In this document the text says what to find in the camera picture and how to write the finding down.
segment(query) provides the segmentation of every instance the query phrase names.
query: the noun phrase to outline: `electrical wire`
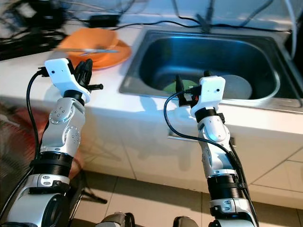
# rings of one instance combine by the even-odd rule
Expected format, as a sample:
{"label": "electrical wire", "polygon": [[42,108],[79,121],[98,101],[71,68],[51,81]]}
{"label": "electrical wire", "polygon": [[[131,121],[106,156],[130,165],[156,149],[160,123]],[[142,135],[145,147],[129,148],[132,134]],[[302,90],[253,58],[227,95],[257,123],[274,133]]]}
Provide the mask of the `electrical wire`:
{"label": "electrical wire", "polygon": [[262,6],[260,6],[259,8],[257,8],[255,11],[253,11],[246,20],[244,20],[239,26],[240,27],[244,27],[246,26],[257,14],[259,14],[260,12],[262,12],[263,10],[265,10],[267,7],[269,7],[272,3],[274,2],[274,0],[268,0],[267,2],[265,2]]}
{"label": "electrical wire", "polygon": [[133,6],[133,4],[134,4],[135,1],[136,0],[131,0],[129,2],[128,6],[124,10],[121,11],[120,16],[122,16],[125,12],[127,12]]}
{"label": "electrical wire", "polygon": [[[195,28],[195,27],[200,27],[200,25],[195,25],[195,26],[187,26],[187,25],[183,25],[180,24],[178,22],[175,21],[170,21],[170,20],[161,20],[161,21],[157,21],[157,22],[153,22],[153,23],[134,23],[134,24],[127,24],[127,25],[123,25],[123,26],[118,26],[114,29],[111,30],[118,30],[124,27],[128,27],[128,26],[133,26],[133,25],[156,25],[156,24],[160,24],[160,23],[172,23],[175,25],[179,25],[182,27],[187,27],[187,28]],[[215,24],[215,25],[211,25],[212,27],[229,27],[229,28],[235,28],[235,29],[240,29],[240,28],[244,28],[244,29],[251,29],[251,30],[258,30],[258,31],[267,31],[267,32],[291,32],[291,30],[272,30],[272,29],[265,29],[265,28],[256,28],[256,27],[240,27],[240,26],[233,26],[233,25],[228,25],[228,24]]]}
{"label": "electrical wire", "polygon": [[[229,141],[229,146],[231,147],[232,152],[233,152],[235,158],[238,160],[238,162],[240,164],[242,181],[245,183],[245,187],[248,187],[248,184],[247,184],[247,181],[246,181],[246,177],[245,177],[245,174],[244,174],[244,170],[243,170],[243,166],[241,164],[240,158],[239,158],[236,150],[234,149],[234,147],[233,147],[233,145],[232,145],[232,143],[230,141]],[[245,197],[247,198],[247,200],[248,200],[248,202],[250,204],[250,209],[251,209],[251,211],[253,213],[253,216],[255,218],[255,221],[256,221],[257,225],[259,226],[258,216],[257,216],[256,210],[255,210],[255,208],[254,208],[254,206],[252,204],[251,197],[250,197],[250,192],[249,192],[249,190],[247,188],[243,188],[242,191],[243,191],[243,194],[245,195]]]}
{"label": "electrical wire", "polygon": [[101,10],[101,11],[109,11],[106,8],[102,8],[102,7],[98,7],[98,6],[93,6],[93,5],[89,5],[89,4],[82,3],[82,2],[77,2],[77,1],[61,0],[60,2],[69,3],[69,4],[73,4],[73,5],[79,5],[79,6],[85,6],[87,8],[98,9],[98,10]]}
{"label": "electrical wire", "polygon": [[212,27],[229,27],[235,29],[250,29],[257,31],[265,31],[265,32],[291,32],[291,30],[275,30],[275,29],[267,29],[267,28],[258,28],[258,27],[248,27],[248,26],[238,26],[238,25],[228,25],[228,24],[214,24]]}
{"label": "electrical wire", "polygon": [[292,7],[292,4],[290,2],[290,0],[285,0],[285,4],[287,6],[288,9],[288,13],[289,13],[289,17],[292,21],[292,51],[291,51],[291,57],[292,59],[295,56],[295,52],[296,52],[296,47],[297,47],[297,25],[296,25],[296,19],[295,19],[295,15],[294,15],[294,9]]}
{"label": "electrical wire", "polygon": [[33,116],[33,113],[32,113],[32,108],[31,108],[31,105],[30,105],[30,90],[32,88],[32,85],[33,85],[33,82],[34,80],[39,76],[41,75],[41,70],[39,70],[38,72],[36,72],[32,78],[30,79],[29,83],[28,83],[28,86],[27,86],[27,111],[28,111],[28,115],[29,115],[29,118],[30,118],[30,121],[32,123],[32,126],[33,126],[33,131],[34,131],[34,138],[35,138],[35,158],[38,157],[39,155],[39,150],[40,150],[40,147],[39,147],[39,136],[38,136],[38,130],[37,130],[37,125],[36,125],[36,122],[35,122],[35,119],[34,119],[34,116]]}
{"label": "electrical wire", "polygon": [[194,21],[196,22],[197,24],[201,25],[199,21],[197,21],[196,19],[193,19],[193,18],[189,18],[189,17],[181,17],[180,14],[179,14],[179,10],[178,10],[178,6],[177,6],[177,3],[176,3],[176,0],[172,0],[172,4],[173,4],[173,7],[174,7],[174,10],[175,10],[175,14],[178,18],[180,19],[184,19],[184,20],[191,20],[191,21]]}
{"label": "electrical wire", "polygon": [[175,22],[175,21],[160,20],[160,21],[153,22],[153,23],[134,23],[134,24],[127,24],[127,25],[123,25],[123,26],[116,27],[116,28],[111,29],[111,30],[115,31],[115,30],[118,30],[118,29],[121,29],[121,28],[124,28],[124,27],[133,26],[133,25],[157,25],[157,24],[160,24],[160,23],[172,23],[172,24],[179,25],[179,26],[182,26],[182,27],[187,27],[187,28],[200,27],[200,25],[188,26],[188,25],[180,24],[180,23]]}
{"label": "electrical wire", "polygon": [[69,220],[69,222],[68,222],[67,227],[70,227],[70,226],[71,226],[72,221],[73,221],[73,219],[74,219],[74,217],[75,217],[76,211],[77,211],[77,209],[78,209],[78,207],[79,207],[79,205],[80,205],[80,202],[81,202],[81,200],[82,200],[82,197],[83,197],[83,191],[81,191],[81,194],[80,194],[79,198],[77,199],[76,205],[75,205],[75,207],[74,207],[74,209],[73,209],[73,211],[72,211],[72,213],[71,213],[71,217],[70,217],[70,220]]}
{"label": "electrical wire", "polygon": [[14,32],[15,31],[20,31],[19,27],[17,27],[14,24],[8,22],[6,19],[0,17],[0,21],[2,21],[4,24],[7,24],[10,27],[10,29],[13,30]]}
{"label": "electrical wire", "polygon": [[27,179],[27,177],[31,174],[31,172],[33,171],[33,167],[31,167],[21,178],[21,180],[18,182],[18,184],[16,185],[16,187],[14,188],[14,190],[10,193],[10,195],[8,196],[8,198],[6,199],[1,212],[0,212],[0,220],[2,219],[4,212],[7,208],[7,206],[9,205],[9,202],[11,201],[11,199],[14,197],[14,195],[16,194],[16,192],[18,191],[18,189],[21,187],[21,185],[23,184],[23,182]]}
{"label": "electrical wire", "polygon": [[76,19],[77,21],[81,22],[85,27],[88,27],[88,20],[81,20],[78,17],[76,17],[73,13],[66,11],[72,18]]}

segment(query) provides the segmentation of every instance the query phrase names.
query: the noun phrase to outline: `stainless steel sink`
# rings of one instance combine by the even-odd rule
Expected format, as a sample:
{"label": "stainless steel sink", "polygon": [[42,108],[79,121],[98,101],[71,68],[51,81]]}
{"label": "stainless steel sink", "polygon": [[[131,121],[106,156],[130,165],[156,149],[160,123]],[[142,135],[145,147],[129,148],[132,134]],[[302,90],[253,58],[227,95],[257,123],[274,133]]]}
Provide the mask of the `stainless steel sink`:
{"label": "stainless steel sink", "polygon": [[205,70],[250,83],[249,99],[224,96],[223,104],[303,113],[299,75],[270,37],[147,31],[120,92],[168,97],[163,89],[177,74],[198,83]]}

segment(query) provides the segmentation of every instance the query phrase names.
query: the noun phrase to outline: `orange plate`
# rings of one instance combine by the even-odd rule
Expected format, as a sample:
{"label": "orange plate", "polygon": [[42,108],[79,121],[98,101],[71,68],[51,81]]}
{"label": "orange plate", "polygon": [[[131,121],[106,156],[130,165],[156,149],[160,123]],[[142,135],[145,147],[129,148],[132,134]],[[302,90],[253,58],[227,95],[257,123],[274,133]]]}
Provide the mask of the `orange plate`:
{"label": "orange plate", "polygon": [[[127,60],[132,53],[132,49],[121,40],[119,40],[117,46],[115,46],[113,48],[113,50],[117,50],[119,52],[118,53],[109,53],[107,56],[102,58],[102,60],[94,61],[93,70],[99,70],[99,69],[111,67],[111,66],[117,65],[119,63],[122,63],[125,60]],[[74,68],[79,64],[80,61],[83,60],[78,57],[74,57],[74,56],[70,56],[70,55],[68,56],[68,58],[71,60]]]}
{"label": "orange plate", "polygon": [[[68,49],[113,49],[119,42],[118,35],[115,31],[101,28],[81,28],[66,37],[58,46],[58,48]],[[106,57],[108,53],[89,53],[80,56],[83,52],[67,52],[69,56],[82,59],[91,58],[93,61],[100,61]]]}

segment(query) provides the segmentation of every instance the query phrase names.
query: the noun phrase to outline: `black cable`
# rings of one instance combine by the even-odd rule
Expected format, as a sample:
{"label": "black cable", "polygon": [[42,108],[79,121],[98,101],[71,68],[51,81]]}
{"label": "black cable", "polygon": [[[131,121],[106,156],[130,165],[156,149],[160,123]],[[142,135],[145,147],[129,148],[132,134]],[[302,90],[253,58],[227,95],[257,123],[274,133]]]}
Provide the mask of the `black cable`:
{"label": "black cable", "polygon": [[36,122],[35,122],[35,119],[34,119],[34,116],[33,116],[33,113],[32,113],[32,108],[30,106],[30,89],[33,85],[33,82],[34,80],[39,76],[41,75],[42,71],[39,70],[38,72],[36,72],[32,78],[30,79],[29,83],[28,83],[28,86],[27,86],[27,111],[28,111],[28,115],[29,115],[29,118],[30,118],[30,121],[32,123],[32,126],[33,126],[33,131],[34,131],[34,138],[35,138],[35,158],[38,157],[39,155],[39,150],[40,150],[40,147],[39,147],[39,136],[38,136],[38,130],[37,130],[37,125],[36,125]]}
{"label": "black cable", "polygon": [[257,213],[256,213],[254,205],[252,204],[251,198],[248,195],[248,190],[243,190],[243,193],[244,193],[245,197],[248,200],[248,203],[250,205],[250,209],[251,209],[252,215],[254,216],[254,219],[255,219],[255,221],[257,223],[257,227],[259,227],[259,221],[258,221]]}
{"label": "black cable", "polygon": [[268,0],[267,2],[265,2],[262,6],[260,6],[259,8],[257,8],[255,11],[253,11],[246,20],[244,20],[239,26],[240,27],[244,27],[246,26],[258,13],[260,13],[261,11],[265,10],[267,7],[269,7],[272,3],[274,2],[274,0]]}
{"label": "black cable", "polygon": [[130,3],[128,4],[128,6],[124,10],[121,11],[120,16],[122,16],[124,13],[126,13],[133,6],[135,1],[136,0],[131,0]]}
{"label": "black cable", "polygon": [[241,177],[241,181],[242,181],[243,183],[245,183],[245,186],[248,186],[248,185],[247,185],[247,181],[246,181],[246,177],[245,177],[245,174],[244,174],[244,170],[243,170],[242,163],[241,163],[241,161],[240,161],[240,158],[239,158],[239,156],[238,156],[236,150],[233,148],[233,145],[232,145],[232,143],[231,143],[230,141],[229,141],[229,146],[231,147],[232,153],[233,153],[235,159],[238,160],[238,163],[239,163],[239,166],[240,166],[239,170],[240,170],[241,174],[240,174],[239,177]]}
{"label": "black cable", "polygon": [[123,25],[123,26],[116,27],[116,28],[111,29],[111,30],[115,31],[115,30],[118,30],[118,29],[120,29],[120,28],[124,28],[124,27],[128,27],[128,26],[132,26],[132,25],[157,25],[157,24],[160,24],[160,23],[172,23],[172,24],[179,25],[179,26],[182,26],[182,27],[187,27],[187,28],[200,27],[200,25],[188,26],[188,25],[183,25],[183,24],[180,24],[180,23],[175,22],[175,21],[170,21],[170,20],[160,20],[160,21],[153,22],[153,23],[134,23],[134,24],[127,24],[127,25]]}
{"label": "black cable", "polygon": [[172,4],[174,6],[174,10],[175,10],[175,14],[178,18],[180,19],[184,19],[184,20],[191,20],[191,21],[194,21],[196,22],[197,24],[201,25],[199,21],[193,19],[193,18],[189,18],[189,17],[181,17],[180,14],[179,14],[179,10],[178,10],[178,7],[177,7],[177,3],[176,3],[176,0],[172,0]]}
{"label": "black cable", "polygon": [[3,207],[2,207],[2,210],[1,210],[1,213],[0,213],[0,220],[2,219],[3,215],[4,215],[4,212],[7,208],[7,206],[9,205],[9,202],[11,201],[11,199],[14,197],[14,195],[16,194],[16,192],[18,191],[18,189],[20,188],[20,186],[23,184],[23,182],[27,179],[27,177],[30,175],[30,173],[32,172],[34,168],[31,167],[24,175],[23,177],[21,178],[21,180],[18,182],[18,184],[16,185],[16,187],[14,188],[14,190],[9,194],[8,198],[6,199]]}
{"label": "black cable", "polygon": [[67,227],[71,227],[72,221],[73,221],[73,219],[75,217],[76,211],[77,211],[77,209],[79,207],[79,204],[80,204],[80,202],[82,200],[82,197],[83,197],[83,191],[81,191],[81,194],[80,194],[79,198],[76,201],[75,207],[74,207],[74,209],[73,209],[73,211],[71,213],[70,220],[68,221]]}
{"label": "black cable", "polygon": [[[154,23],[134,23],[134,24],[127,24],[127,25],[123,25],[123,26],[118,26],[118,27],[116,27],[114,29],[111,29],[111,30],[118,30],[120,28],[132,26],[132,25],[156,25],[156,24],[160,24],[160,23],[172,23],[172,24],[176,24],[176,25],[179,25],[179,26],[182,26],[182,27],[187,27],[187,28],[200,27],[200,25],[187,26],[187,25],[183,25],[183,24],[180,24],[178,22],[175,22],[175,21],[161,20],[161,21],[157,21],[157,22],[154,22]],[[229,27],[229,28],[236,28],[236,29],[244,28],[244,29],[266,31],[266,32],[291,32],[291,30],[274,30],[274,29],[257,28],[257,27],[240,27],[240,26],[233,26],[233,25],[228,25],[228,24],[214,24],[214,25],[212,25],[212,27]]]}
{"label": "black cable", "polygon": [[88,27],[88,20],[81,20],[80,18],[76,17],[73,13],[70,13],[66,11],[73,19],[76,19],[77,21],[81,22],[85,27]]}
{"label": "black cable", "polygon": [[212,27],[229,27],[229,28],[244,28],[250,30],[258,30],[258,31],[265,31],[265,32],[291,32],[291,30],[275,30],[275,29],[266,29],[266,28],[257,28],[257,27],[246,27],[246,26],[238,26],[238,25],[228,25],[228,24],[214,24],[211,25]]}
{"label": "black cable", "polygon": [[20,34],[26,33],[26,32],[29,32],[29,29],[28,29],[28,28],[25,29],[25,30],[23,30],[23,31],[21,31],[21,32],[12,34],[12,35],[11,35],[10,37],[8,37],[8,38],[0,38],[0,40],[11,40],[11,39],[13,39],[14,37],[16,37],[17,35],[20,35]]}

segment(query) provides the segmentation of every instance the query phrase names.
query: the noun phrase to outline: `tiled floor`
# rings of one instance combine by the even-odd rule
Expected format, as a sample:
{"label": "tiled floor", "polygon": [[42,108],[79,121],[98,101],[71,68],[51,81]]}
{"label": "tiled floor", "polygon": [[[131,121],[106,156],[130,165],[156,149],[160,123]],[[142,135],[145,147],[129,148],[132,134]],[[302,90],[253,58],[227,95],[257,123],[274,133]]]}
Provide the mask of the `tiled floor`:
{"label": "tiled floor", "polygon": [[[82,199],[72,227],[94,227],[116,211],[133,213],[136,224],[144,227],[171,227],[177,216],[189,216],[200,227],[213,220],[208,194],[92,172],[87,176],[94,193],[108,203]],[[303,227],[303,210],[263,203],[255,208],[260,227]]]}

